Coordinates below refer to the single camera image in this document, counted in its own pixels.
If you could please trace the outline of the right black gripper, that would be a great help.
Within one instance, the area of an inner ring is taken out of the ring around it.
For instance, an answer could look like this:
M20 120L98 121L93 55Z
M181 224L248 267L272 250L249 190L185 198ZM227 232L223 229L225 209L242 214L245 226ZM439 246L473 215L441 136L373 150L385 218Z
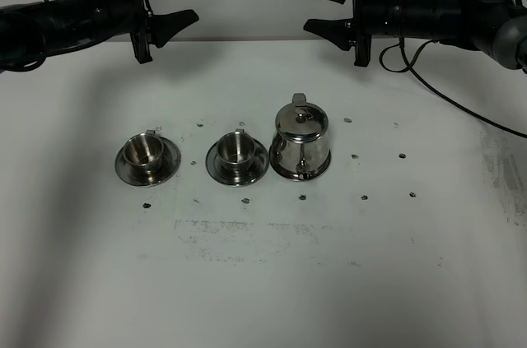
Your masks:
M344 4L346 0L326 0ZM303 30L334 44L342 51L355 46L355 65L366 67L371 60L374 37L401 36L403 5L406 0L352 0L353 19L309 19Z

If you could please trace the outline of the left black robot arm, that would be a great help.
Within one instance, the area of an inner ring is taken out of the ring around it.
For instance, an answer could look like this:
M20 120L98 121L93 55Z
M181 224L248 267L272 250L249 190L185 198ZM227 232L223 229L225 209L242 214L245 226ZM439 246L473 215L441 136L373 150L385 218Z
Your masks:
M30 72L47 58L129 35L139 63L199 19L193 10L156 15L149 0L43 0L1 9L1 69Z

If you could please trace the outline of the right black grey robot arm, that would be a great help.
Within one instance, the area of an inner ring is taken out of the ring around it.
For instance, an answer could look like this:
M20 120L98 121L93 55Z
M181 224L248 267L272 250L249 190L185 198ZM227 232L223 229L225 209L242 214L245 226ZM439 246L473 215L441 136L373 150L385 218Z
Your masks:
M343 51L354 50L358 67L370 63L371 41L381 37L437 41L483 52L510 70L526 69L522 0L352 0L352 17L309 19L304 29Z

